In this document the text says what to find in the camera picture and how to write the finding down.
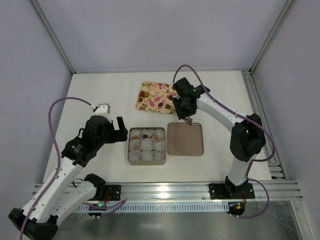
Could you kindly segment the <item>metal tongs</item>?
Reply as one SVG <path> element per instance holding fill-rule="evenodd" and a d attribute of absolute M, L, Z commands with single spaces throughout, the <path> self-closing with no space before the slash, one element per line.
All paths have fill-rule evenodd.
<path fill-rule="evenodd" d="M 193 125 L 193 119 L 189 116 L 184 117 L 183 121 L 185 121 L 189 126 Z"/>

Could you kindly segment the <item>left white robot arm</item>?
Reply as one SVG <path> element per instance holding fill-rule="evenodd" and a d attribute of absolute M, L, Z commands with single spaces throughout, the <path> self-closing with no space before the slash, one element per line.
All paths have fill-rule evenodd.
<path fill-rule="evenodd" d="M 23 208 L 14 208 L 9 219 L 20 235 L 31 240 L 51 240 L 62 222 L 76 208 L 88 200 L 101 200 L 107 194 L 106 181 L 88 174 L 81 184 L 63 195 L 69 183 L 86 167 L 105 144 L 125 142 L 128 130 L 123 118 L 118 116 L 119 129 L 102 115 L 93 115 L 86 122 L 82 136 L 67 142 L 58 152 L 58 163 L 40 190 Z"/>

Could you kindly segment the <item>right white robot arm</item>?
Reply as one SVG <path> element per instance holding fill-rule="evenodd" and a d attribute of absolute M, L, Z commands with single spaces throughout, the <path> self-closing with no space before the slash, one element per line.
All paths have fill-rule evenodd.
<path fill-rule="evenodd" d="M 221 123 L 231 134 L 229 149 L 233 155 L 230 172 L 224 183 L 209 185 L 211 199 L 254 198 L 248 174 L 254 158 L 266 144 L 261 118 L 253 113 L 242 119 L 236 110 L 224 105 L 210 94 L 210 89 L 194 87 L 184 77 L 173 84 L 176 97 L 172 98 L 178 119 L 189 121 L 198 110 Z"/>

